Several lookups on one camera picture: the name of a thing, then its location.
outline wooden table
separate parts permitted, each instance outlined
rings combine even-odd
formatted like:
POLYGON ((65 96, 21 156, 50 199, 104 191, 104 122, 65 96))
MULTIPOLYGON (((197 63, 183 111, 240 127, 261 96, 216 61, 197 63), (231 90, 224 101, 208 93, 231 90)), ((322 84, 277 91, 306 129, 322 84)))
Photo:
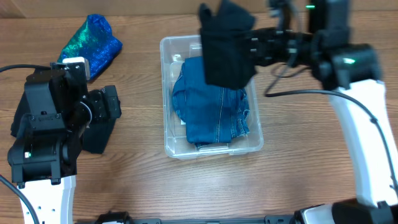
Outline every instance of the wooden table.
MULTIPOLYGON (((257 27, 275 20, 256 14, 257 27)), ((263 217, 355 196, 353 170, 340 125, 324 96, 264 98, 273 79, 258 68, 257 97, 265 144, 245 156, 211 156, 180 161, 164 152, 159 42, 171 35, 196 34, 196 16, 108 17, 123 50, 89 89, 116 85, 122 103, 103 155, 78 159, 75 220, 108 210, 133 218, 263 217)), ((1 19, 0 67, 55 61, 85 18, 1 19)), ((355 12, 354 41, 379 52, 387 85, 387 107, 398 133, 397 11, 355 12)), ((0 174, 11 179, 7 152, 10 126, 33 71, 0 74, 0 174)), ((310 75, 284 80, 278 90, 319 88, 310 75)), ((0 223, 23 223, 18 198, 0 185, 0 223)))

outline cable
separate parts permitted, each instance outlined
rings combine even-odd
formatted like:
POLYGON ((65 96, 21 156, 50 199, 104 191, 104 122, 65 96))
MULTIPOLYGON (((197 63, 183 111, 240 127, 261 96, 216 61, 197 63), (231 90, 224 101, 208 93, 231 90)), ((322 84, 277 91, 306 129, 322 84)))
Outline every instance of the cable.
MULTIPOLYGON (((282 63, 282 64, 280 64, 280 65, 275 66, 275 67, 271 70, 271 75, 272 75, 273 77, 278 77, 279 75, 276 75, 276 71, 277 71, 281 66, 283 66, 283 65, 286 65, 286 63, 282 63)), ((303 73, 304 71, 309 70, 309 69, 310 69, 310 67, 305 67, 305 68, 302 68, 302 69, 298 70, 297 72, 294 72, 294 73, 292 73, 292 74, 290 74, 290 75, 283 76, 283 77, 281 77, 281 78, 293 78, 293 77, 296 77, 296 76, 300 75, 301 73, 303 73)))
POLYGON ((12 183, 10 183, 7 179, 5 179, 2 175, 0 175, 0 181, 4 183, 5 186, 7 186, 10 190, 12 190, 20 199, 23 201, 29 210, 30 214, 32 215, 33 222, 34 224, 40 224, 39 223, 39 218, 37 218, 37 214, 35 210, 33 209, 32 204, 30 204, 29 200, 25 197, 25 195, 16 187, 13 186, 12 183))
MULTIPOLYGON (((299 16, 299 11, 297 10, 296 6, 292 3, 291 0, 287 1, 287 4, 289 5, 290 10, 292 11, 295 20, 297 22, 297 28, 298 28, 298 33, 297 33, 297 38, 296 38, 296 45, 298 46, 302 39, 303 39, 303 25, 302 21, 300 20, 299 16)), ((290 58, 284 67, 284 69, 281 71, 279 76, 267 87, 266 89, 266 96, 270 92, 270 90, 276 85, 276 83, 279 82, 279 80, 287 73, 290 67, 294 65, 294 63, 297 60, 297 57, 299 56, 299 48, 296 47, 296 51, 290 55, 290 58)))
POLYGON ((0 68, 0 72, 4 72, 10 69, 14 69, 14 68, 36 68, 36 69, 42 69, 42 70, 50 70, 51 68, 48 66, 42 66, 42 65, 8 65, 5 66, 3 68, 0 68))
POLYGON ((339 93, 336 91, 328 91, 328 90, 292 90, 292 91, 285 91, 285 92, 280 92, 280 93, 267 94, 267 97, 288 96, 288 95, 307 94, 307 93, 317 93, 317 94, 333 95, 333 96, 342 97, 346 100, 350 100, 351 102, 355 103, 369 115, 369 117, 371 118, 371 122, 377 127, 377 130, 379 131, 381 140, 383 141, 384 149, 386 150, 387 160, 388 160, 389 168, 390 168, 390 172, 391 172, 392 183, 394 184, 394 186, 391 186, 391 187, 396 191, 396 194, 398 197, 398 181, 397 181, 397 177, 394 172, 394 166, 392 163, 392 158, 391 158, 390 150, 388 148, 386 137, 382 131, 382 128, 381 128, 377 118, 361 102, 359 102, 358 100, 355 100, 355 98, 350 97, 344 93, 339 93))
MULTIPOLYGON (((295 7, 295 5, 292 3, 292 1, 287 1, 290 7, 290 10, 293 12, 295 19, 297 21, 297 26, 298 26, 298 34, 297 34, 297 41, 296 44, 299 44, 301 42, 302 39, 302 22, 300 20, 299 17, 299 13, 297 8, 295 7)), ((321 36, 323 35, 322 32, 317 32, 316 34, 316 39, 317 41, 313 41, 313 43, 311 44, 311 51, 312 54, 314 54, 314 57, 316 59, 317 55, 315 55, 315 51, 316 51, 316 47, 320 41, 321 36)), ((387 154, 387 160, 389 163, 389 168, 390 168, 390 172, 391 172, 391 179, 392 179, 392 184, 393 186, 391 186, 397 195, 398 198, 398 181, 397 181, 397 177, 394 171, 394 166, 392 163, 392 158, 391 158, 391 154, 390 154, 390 150, 388 148, 388 144, 387 144, 387 140, 386 137, 382 131, 382 128, 379 124, 379 121, 377 120, 377 118, 371 113, 371 111, 365 107, 361 102, 359 102, 358 100, 355 100, 354 98, 344 94, 344 93, 339 93, 336 91, 328 91, 328 90, 292 90, 292 91, 285 91, 285 92, 280 92, 280 93, 269 93, 272 88, 277 84, 277 82, 284 77, 289 77, 289 76, 284 76, 287 71, 289 70, 289 68, 294 64, 294 62, 297 59, 297 55, 298 55, 298 51, 296 51, 295 54, 292 54, 289 58, 289 61, 287 62, 287 65, 285 66, 285 68, 283 69, 283 71, 281 71, 281 73, 278 75, 278 77, 267 87, 266 92, 265 92, 265 96, 266 97, 277 97, 277 96, 287 96, 287 95, 297 95, 297 94, 307 94, 307 93, 315 93, 315 94, 324 94, 324 95, 333 95, 333 96, 339 96, 342 97, 346 100, 350 100, 351 102, 355 103, 356 105, 358 105, 362 110, 364 110, 369 117, 371 118, 371 122, 377 127, 377 130, 379 131, 380 137, 382 139, 383 145, 384 145, 384 149, 386 150, 386 154, 387 154)))

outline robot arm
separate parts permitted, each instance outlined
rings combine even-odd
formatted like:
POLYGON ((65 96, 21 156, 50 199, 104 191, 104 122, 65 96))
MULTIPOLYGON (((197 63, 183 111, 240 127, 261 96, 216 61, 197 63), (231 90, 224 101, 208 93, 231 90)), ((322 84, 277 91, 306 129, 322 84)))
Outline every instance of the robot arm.
MULTIPOLYGON (((102 138, 108 138, 95 125, 111 130, 121 116, 115 86, 87 90, 88 68, 84 58, 68 58, 52 63, 51 70, 35 71, 25 83, 15 118, 20 121, 17 139, 8 162, 12 181, 33 206, 40 224, 73 223, 76 160, 83 141, 90 140, 84 136, 86 128, 91 126, 86 131, 91 136, 101 131, 102 138)), ((21 204, 25 223, 34 223, 22 200, 21 204)))
POLYGON ((351 96, 365 105, 379 121, 389 152, 369 115, 358 105, 338 96, 329 100, 340 120, 351 160, 353 161, 356 200, 305 208, 295 213, 302 224, 389 223, 394 220, 398 204, 391 170, 398 168, 397 148, 387 117, 383 82, 363 80, 350 85, 349 90, 335 91, 351 96))

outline green led light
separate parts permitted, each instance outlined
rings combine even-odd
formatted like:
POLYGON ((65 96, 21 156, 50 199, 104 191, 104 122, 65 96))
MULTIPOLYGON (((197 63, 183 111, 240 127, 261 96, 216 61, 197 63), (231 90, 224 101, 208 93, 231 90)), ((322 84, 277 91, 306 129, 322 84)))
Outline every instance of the green led light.
POLYGON ((355 63, 355 60, 351 59, 351 58, 343 58, 343 60, 344 60, 344 63, 350 64, 350 65, 355 63))

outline wood grain surface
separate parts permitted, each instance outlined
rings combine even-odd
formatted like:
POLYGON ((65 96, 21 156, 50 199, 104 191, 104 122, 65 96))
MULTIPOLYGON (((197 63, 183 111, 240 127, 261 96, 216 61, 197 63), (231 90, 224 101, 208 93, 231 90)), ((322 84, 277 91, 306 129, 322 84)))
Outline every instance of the wood grain surface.
MULTIPOLYGON (((257 27, 273 26, 256 14, 257 27)), ((84 17, 3 19, 0 67, 48 65, 84 22, 84 17)), ((262 96, 272 67, 255 77, 265 144, 245 156, 180 161, 164 152, 159 42, 196 34, 196 16, 108 17, 123 50, 89 89, 116 85, 123 115, 103 155, 78 159, 75 220, 108 210, 133 218, 233 218, 291 213, 296 209, 354 197, 351 161, 335 113, 324 96, 262 96)), ((355 12, 354 41, 372 44, 387 85, 391 126, 398 133, 397 11, 355 12)), ((10 126, 24 80, 32 70, 0 74, 0 174, 11 179, 7 152, 10 126)), ((319 88, 309 74, 284 80, 277 90, 319 88)), ((0 185, 0 223, 23 223, 18 198, 0 185)))
MULTIPOLYGON (((157 14, 196 14, 205 2, 213 10, 221 0, 0 0, 13 2, 28 18, 78 17, 88 14, 105 16, 136 16, 157 14)), ((266 0, 232 0, 250 12, 267 12, 266 0)), ((295 0, 301 11, 309 0, 295 0)), ((352 0, 355 11, 398 10, 396 0, 352 0)))
POLYGON ((25 17, 12 0, 0 0, 0 18, 25 17))

